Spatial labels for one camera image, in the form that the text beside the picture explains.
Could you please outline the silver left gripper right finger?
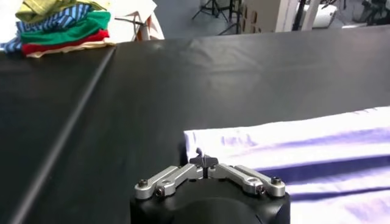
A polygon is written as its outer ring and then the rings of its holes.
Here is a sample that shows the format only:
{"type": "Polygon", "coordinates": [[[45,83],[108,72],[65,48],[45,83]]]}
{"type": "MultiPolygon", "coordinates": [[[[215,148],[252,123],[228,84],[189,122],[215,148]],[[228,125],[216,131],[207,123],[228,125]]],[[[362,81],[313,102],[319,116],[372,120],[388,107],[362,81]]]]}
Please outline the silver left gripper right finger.
{"type": "Polygon", "coordinates": [[[250,195],[267,193],[271,197],[284,197],[286,185],[279,177],[269,177],[246,166],[228,166],[217,158],[204,156],[204,166],[209,178],[228,179],[250,195]]]}

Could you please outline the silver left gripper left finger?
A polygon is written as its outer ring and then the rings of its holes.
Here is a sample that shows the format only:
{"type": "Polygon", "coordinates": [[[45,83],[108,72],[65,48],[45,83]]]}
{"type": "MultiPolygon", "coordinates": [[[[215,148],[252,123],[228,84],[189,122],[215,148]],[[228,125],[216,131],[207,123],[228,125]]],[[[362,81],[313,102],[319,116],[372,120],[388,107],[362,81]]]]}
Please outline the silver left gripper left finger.
{"type": "Polygon", "coordinates": [[[205,157],[198,155],[189,163],[179,166],[169,166],[149,179],[141,179],[134,187],[137,200],[147,200],[154,195],[169,197],[186,180],[199,179],[204,175],[205,157]]]}

